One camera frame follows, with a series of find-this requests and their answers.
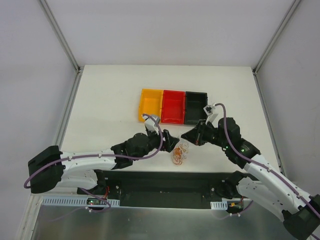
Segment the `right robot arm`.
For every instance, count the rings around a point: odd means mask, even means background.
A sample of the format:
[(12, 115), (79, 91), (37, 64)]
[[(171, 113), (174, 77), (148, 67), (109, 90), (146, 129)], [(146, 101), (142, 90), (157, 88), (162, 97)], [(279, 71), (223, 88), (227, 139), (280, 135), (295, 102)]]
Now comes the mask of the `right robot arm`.
[(199, 120), (181, 137), (196, 146), (210, 143), (220, 147), (229, 161), (245, 171), (235, 171), (223, 180), (215, 188), (219, 197), (251, 199), (274, 214), (298, 240), (308, 239), (319, 227), (320, 196), (310, 195), (272, 167), (252, 143), (242, 138), (233, 118), (220, 119), (217, 127)]

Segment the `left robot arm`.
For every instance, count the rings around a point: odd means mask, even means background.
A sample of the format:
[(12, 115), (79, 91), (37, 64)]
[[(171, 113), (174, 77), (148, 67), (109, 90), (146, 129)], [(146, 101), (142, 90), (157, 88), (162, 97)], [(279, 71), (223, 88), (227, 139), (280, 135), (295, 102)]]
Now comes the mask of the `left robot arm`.
[(99, 152), (62, 152), (57, 145), (52, 145), (28, 161), (29, 177), (23, 186), (33, 194), (54, 188), (82, 188), (99, 195), (106, 188), (99, 171), (128, 168), (134, 161), (152, 158), (160, 151), (170, 153), (178, 142), (179, 138), (164, 129), (137, 133)]

